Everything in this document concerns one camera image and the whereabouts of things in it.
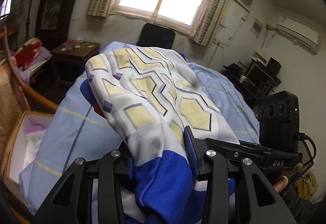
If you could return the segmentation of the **person right hand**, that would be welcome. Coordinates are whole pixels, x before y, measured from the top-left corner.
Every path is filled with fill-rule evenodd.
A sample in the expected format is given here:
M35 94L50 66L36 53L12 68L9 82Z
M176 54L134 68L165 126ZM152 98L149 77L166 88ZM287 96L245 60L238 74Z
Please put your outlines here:
M276 192L280 193L290 185L291 181L285 175L282 175L278 178L277 182L273 185L273 188Z

